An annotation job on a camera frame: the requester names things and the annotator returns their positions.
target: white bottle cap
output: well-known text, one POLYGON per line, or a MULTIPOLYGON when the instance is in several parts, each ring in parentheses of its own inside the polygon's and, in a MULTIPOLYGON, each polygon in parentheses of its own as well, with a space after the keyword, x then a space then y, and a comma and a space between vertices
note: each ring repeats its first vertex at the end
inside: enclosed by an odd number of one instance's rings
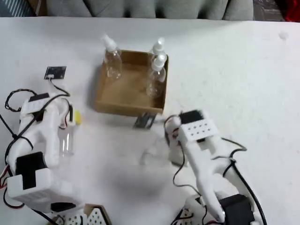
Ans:
POLYGON ((104 34, 102 36, 102 40, 104 42, 105 48, 109 51, 109 52, 113 52, 117 50, 117 44, 115 43, 114 40, 112 40, 107 34, 104 34))
POLYGON ((166 60, 167 60, 166 55, 164 55, 164 54, 158 55, 152 62, 152 65, 151 65, 152 69, 155 71, 160 71, 164 67, 166 60))
POLYGON ((160 37, 157 42, 153 46, 153 53, 155 55, 158 55, 162 53, 165 49, 165 39, 163 37, 160 37))

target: cardboard box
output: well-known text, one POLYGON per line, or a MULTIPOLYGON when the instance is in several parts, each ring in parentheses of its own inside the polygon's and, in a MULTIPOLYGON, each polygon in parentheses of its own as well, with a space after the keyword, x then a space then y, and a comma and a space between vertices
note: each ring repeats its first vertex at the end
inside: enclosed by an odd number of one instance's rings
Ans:
POLYGON ((95 109, 101 113, 140 116, 144 113, 162 113, 165 106, 168 78, 168 57, 165 62, 166 79, 163 94, 151 98, 146 94, 148 54, 146 52, 122 51, 123 71, 118 80, 107 77, 102 64, 97 85, 95 109))

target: yellow object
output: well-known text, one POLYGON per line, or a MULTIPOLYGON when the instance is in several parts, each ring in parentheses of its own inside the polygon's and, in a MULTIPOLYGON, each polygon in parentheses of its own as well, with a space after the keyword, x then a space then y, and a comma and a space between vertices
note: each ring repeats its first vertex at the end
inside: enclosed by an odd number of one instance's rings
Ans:
POLYGON ((75 110, 74 119, 75 119, 76 125, 80 125, 82 123, 81 114, 78 110, 75 110))

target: gray cushion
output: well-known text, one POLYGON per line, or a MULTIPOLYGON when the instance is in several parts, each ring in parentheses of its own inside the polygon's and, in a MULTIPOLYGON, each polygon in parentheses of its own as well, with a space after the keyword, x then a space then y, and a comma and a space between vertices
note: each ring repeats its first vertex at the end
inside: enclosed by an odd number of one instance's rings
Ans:
POLYGON ((47 0, 52 16, 252 20, 252 0, 47 0))

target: table surface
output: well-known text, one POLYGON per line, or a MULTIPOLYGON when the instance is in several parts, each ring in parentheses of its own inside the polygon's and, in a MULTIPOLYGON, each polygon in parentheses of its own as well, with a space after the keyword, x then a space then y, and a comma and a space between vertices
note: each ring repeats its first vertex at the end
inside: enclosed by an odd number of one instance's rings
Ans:
MULTIPOLYGON (((121 49, 148 51, 166 38, 170 57, 164 115, 202 108, 223 136, 248 147, 237 154, 260 196, 270 225, 297 224, 300 208, 300 24, 108 18, 1 18, 0 99, 12 90, 45 91, 47 66, 67 66, 65 85, 84 119, 76 154, 63 167, 87 203, 105 206, 114 225, 169 224, 192 190, 172 185, 176 168, 141 170, 142 152, 163 134, 132 129, 134 118, 101 114, 91 106, 103 60, 100 37, 121 49)), ((18 94, 19 106, 28 95, 18 94)), ((18 113, 0 108, 17 129, 18 113)), ((0 126, 2 154, 10 135, 0 126)), ((223 189, 216 178, 216 189, 223 189)), ((190 168, 179 182, 195 184, 190 168)), ((0 203, 3 224, 45 224, 30 209, 0 203)))

